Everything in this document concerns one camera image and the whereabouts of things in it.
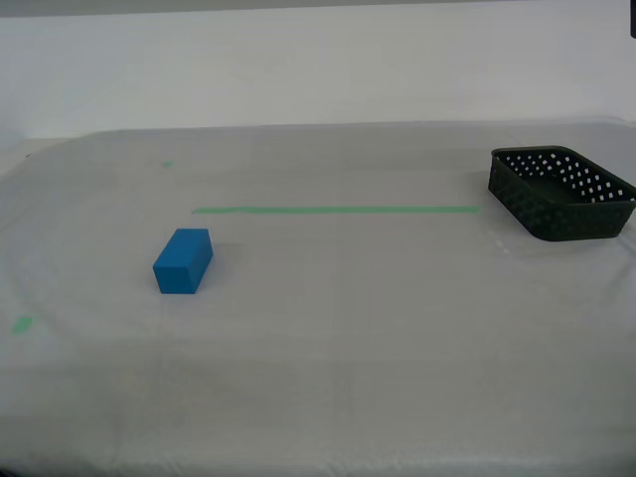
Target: green tape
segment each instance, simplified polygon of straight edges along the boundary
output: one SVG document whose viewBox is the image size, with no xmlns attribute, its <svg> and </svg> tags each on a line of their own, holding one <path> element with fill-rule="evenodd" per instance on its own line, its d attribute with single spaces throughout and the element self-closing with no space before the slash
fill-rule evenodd
<svg viewBox="0 0 636 477">
<path fill-rule="evenodd" d="M 33 321 L 33 318 L 31 318 L 30 316 L 21 316 L 16 320 L 11 332 L 14 335 L 22 335 L 23 333 L 29 331 L 31 325 L 33 325 Z"/>
<path fill-rule="evenodd" d="M 479 207 L 200 207 L 193 214 L 477 214 Z"/>
</svg>

